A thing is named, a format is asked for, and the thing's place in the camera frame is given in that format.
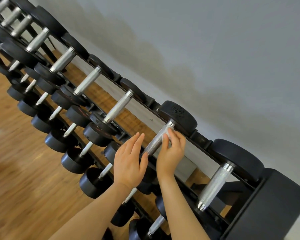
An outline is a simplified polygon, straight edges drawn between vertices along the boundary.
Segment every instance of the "forearm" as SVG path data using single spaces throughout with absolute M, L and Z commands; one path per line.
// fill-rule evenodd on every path
M 174 177 L 159 179 L 164 207 L 173 240 L 204 239 L 208 235 L 200 225 Z
M 101 239 L 115 212 L 129 193 L 130 190 L 126 186 L 113 184 L 71 218 L 50 240 Z

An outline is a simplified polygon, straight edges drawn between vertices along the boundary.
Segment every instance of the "white wall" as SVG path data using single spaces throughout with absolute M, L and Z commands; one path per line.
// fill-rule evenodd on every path
M 300 185 L 300 0 L 32 1 L 159 103 L 184 106 L 204 136 Z

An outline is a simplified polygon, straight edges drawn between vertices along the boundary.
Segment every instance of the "finger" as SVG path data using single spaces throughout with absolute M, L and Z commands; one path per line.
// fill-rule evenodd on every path
M 169 137 L 166 133 L 163 134 L 161 150 L 167 150 L 169 148 Z
M 171 137 L 171 147 L 180 147 L 179 138 L 176 136 L 176 134 L 173 132 L 173 130 L 171 128 L 169 128 L 168 132 Z
M 126 148 L 125 148 L 125 150 L 124 150 L 124 153 L 125 154 L 130 154 L 131 153 L 131 151 L 132 151 L 132 148 L 133 148 L 133 145 L 136 143 L 136 141 L 138 140 L 138 138 L 139 138 L 139 135 L 140 135 L 140 133 L 139 132 L 137 132 L 133 137 L 131 137 L 126 143 L 127 143 L 127 145 L 126 145 Z
M 146 169 L 148 166 L 148 153 L 145 152 L 142 157 L 141 157 L 141 161 L 140 161 L 140 170 L 139 170 L 139 174 L 140 177 L 143 178 L 145 173 L 146 173 Z
M 186 138 L 184 137 L 183 134 L 181 134 L 179 131 L 174 131 L 176 137 L 178 137 L 179 141 L 180 141 L 180 146 L 181 148 L 184 150 L 186 147 Z
M 142 133 L 141 136 L 139 136 L 139 138 L 137 139 L 136 143 L 133 145 L 133 148 L 131 150 L 131 154 L 139 156 L 141 145 L 142 145 L 142 142 L 143 142 L 144 138 L 145 138 L 145 134 Z

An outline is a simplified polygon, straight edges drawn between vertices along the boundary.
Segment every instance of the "small dumbbell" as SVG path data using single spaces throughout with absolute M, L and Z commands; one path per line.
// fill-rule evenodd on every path
M 258 158 L 230 141 L 216 139 L 207 150 L 222 164 L 198 197 L 200 211 L 210 205 L 233 171 L 245 180 L 258 181 L 264 170 Z
M 64 43 L 69 46 L 68 50 L 50 69 L 39 63 L 34 69 L 41 75 L 41 78 L 39 80 L 33 80 L 19 96 L 26 96 L 28 91 L 30 91 L 35 84 L 44 91 L 39 99 L 26 96 L 18 103 L 19 110 L 28 116 L 34 117 L 39 111 L 48 111 L 48 107 L 44 105 L 43 102 L 49 95 L 53 95 L 60 88 L 59 86 L 65 84 L 65 80 L 61 78 L 57 72 L 64 69 L 76 55 L 86 60 L 89 58 L 89 53 L 86 49 L 69 33 L 66 33 L 62 39 Z
M 50 115 L 47 113 L 38 113 L 31 120 L 31 124 L 38 130 L 44 133 L 50 133 L 52 129 L 60 129 L 61 123 L 56 116 L 61 110 L 68 110 L 72 105 L 88 106 L 88 101 L 82 94 L 86 88 L 88 88 L 100 75 L 101 72 L 106 73 L 109 69 L 103 62 L 99 60 L 95 55 L 90 55 L 89 62 L 94 64 L 97 61 L 96 68 L 81 82 L 75 90 L 72 90 L 66 85 L 62 85 L 60 90 L 57 90 L 51 96 L 51 100 L 58 105 L 58 108 Z M 109 77 L 113 78 L 113 73 L 106 73 Z
M 9 65 L 8 72 L 16 69 L 20 64 L 29 68 L 34 68 L 38 63 L 45 63 L 41 58 L 34 54 L 49 35 L 54 35 L 61 38 L 67 33 L 67 30 L 43 7 L 37 6 L 32 10 L 30 15 L 31 20 L 34 18 L 42 24 L 43 30 L 25 47 L 16 40 L 7 39 L 2 45 L 2 49 L 11 57 L 16 59 Z
M 151 157 L 157 149 L 162 144 L 162 136 L 166 132 L 167 128 L 175 128 L 186 136 L 190 136 L 191 133 L 197 127 L 196 119 L 183 107 L 172 102 L 165 101 L 160 108 L 158 109 L 158 114 L 165 120 L 167 123 L 162 127 L 162 129 L 157 133 L 153 140 L 148 144 L 144 149 L 144 152 L 148 153 L 148 157 Z M 114 217 L 111 220 L 111 223 L 115 226 L 124 226 L 128 220 L 132 217 L 134 209 L 132 210 L 131 205 L 127 203 L 132 198 L 132 196 L 140 190 L 140 185 L 137 188 L 134 188 L 129 196 L 125 199 L 122 205 L 119 207 L 119 210 L 116 212 Z M 151 192 L 151 184 L 142 185 L 142 193 L 146 191 Z
M 157 232 L 158 228 L 167 220 L 166 210 L 164 209 L 164 200 L 162 196 L 155 199 L 155 204 L 160 212 L 160 216 L 151 225 L 148 221 L 142 222 L 141 219 L 134 219 L 129 224 L 129 240 L 160 239 Z

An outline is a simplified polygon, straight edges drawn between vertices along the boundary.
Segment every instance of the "right hand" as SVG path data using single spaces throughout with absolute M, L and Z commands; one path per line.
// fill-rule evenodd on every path
M 173 177 L 177 165 L 185 154 L 186 138 L 178 131 L 168 129 L 171 136 L 171 147 L 169 148 L 169 137 L 163 134 L 161 151 L 157 158 L 157 177 Z
M 113 165 L 114 183 L 124 185 L 131 191 L 137 187 L 148 166 L 148 153 L 142 155 L 139 163 L 141 144 L 145 134 L 136 133 L 127 140 L 115 154 Z

